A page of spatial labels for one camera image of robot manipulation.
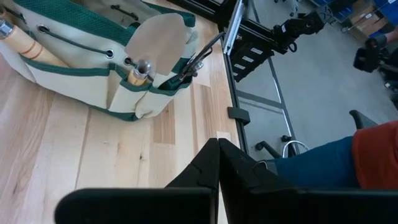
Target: wood grain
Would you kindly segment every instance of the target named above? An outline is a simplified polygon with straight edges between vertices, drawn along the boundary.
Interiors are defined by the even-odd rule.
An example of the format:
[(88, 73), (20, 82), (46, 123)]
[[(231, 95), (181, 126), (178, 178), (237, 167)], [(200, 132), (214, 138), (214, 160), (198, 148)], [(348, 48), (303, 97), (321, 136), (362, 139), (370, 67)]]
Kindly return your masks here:
[[(196, 29), (199, 50), (218, 33), (199, 16)], [(238, 146), (219, 42), (204, 64), (158, 117), (130, 123), (31, 83), (0, 57), (0, 223), (53, 223), (57, 202), (75, 189), (164, 187), (209, 138)]]

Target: metal grommet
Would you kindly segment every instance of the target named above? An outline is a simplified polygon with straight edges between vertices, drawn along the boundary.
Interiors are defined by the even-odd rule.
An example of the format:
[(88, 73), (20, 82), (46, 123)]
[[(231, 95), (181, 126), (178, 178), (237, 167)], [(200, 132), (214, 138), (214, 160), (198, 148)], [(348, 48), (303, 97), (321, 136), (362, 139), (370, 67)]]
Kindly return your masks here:
[(132, 65), (132, 60), (131, 60), (130, 57), (125, 57), (124, 60), (123, 60), (123, 62), (124, 62), (124, 64), (127, 65), (127, 66)]
[(44, 30), (50, 31), (50, 29), (47, 26), (43, 25), (43, 24), (37, 25), (36, 28), (42, 34), (46, 34), (46, 32)]
[(112, 49), (106, 50), (106, 57), (107, 57), (108, 59), (112, 59), (112, 58), (114, 57), (114, 52), (113, 52)]

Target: garden tool bag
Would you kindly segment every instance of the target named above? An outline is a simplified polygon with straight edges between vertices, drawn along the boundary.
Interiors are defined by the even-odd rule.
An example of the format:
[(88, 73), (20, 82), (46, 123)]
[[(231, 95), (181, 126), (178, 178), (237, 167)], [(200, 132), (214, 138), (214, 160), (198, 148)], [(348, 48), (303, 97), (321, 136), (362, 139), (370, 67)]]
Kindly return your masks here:
[[(69, 68), (25, 58), (0, 42), (0, 53), (22, 76), (125, 121), (158, 115), (178, 92), (159, 90), (195, 54), (195, 16), (140, 0), (15, 0), (3, 3), (13, 23), (28, 32)], [(134, 68), (124, 48), (136, 27), (150, 17), (177, 13), (187, 27), (185, 50), (171, 73), (134, 86)]]

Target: black clamp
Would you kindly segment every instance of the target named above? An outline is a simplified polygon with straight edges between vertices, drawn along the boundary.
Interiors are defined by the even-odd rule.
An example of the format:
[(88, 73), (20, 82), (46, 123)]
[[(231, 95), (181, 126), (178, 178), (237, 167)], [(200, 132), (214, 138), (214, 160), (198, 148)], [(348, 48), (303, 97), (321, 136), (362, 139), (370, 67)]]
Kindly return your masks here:
[(235, 119), (236, 121), (242, 122), (243, 125), (247, 125), (250, 123), (250, 115), (244, 109), (228, 107), (228, 117), (231, 119)]

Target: blue jeans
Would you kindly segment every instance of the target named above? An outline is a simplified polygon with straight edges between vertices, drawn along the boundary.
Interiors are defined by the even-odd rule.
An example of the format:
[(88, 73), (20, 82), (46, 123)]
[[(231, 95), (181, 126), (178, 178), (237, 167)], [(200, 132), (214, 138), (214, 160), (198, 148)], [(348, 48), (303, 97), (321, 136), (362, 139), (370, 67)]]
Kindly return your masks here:
[(296, 187), (359, 188), (352, 155), (353, 137), (330, 142), (291, 158), (274, 159), (278, 176)]

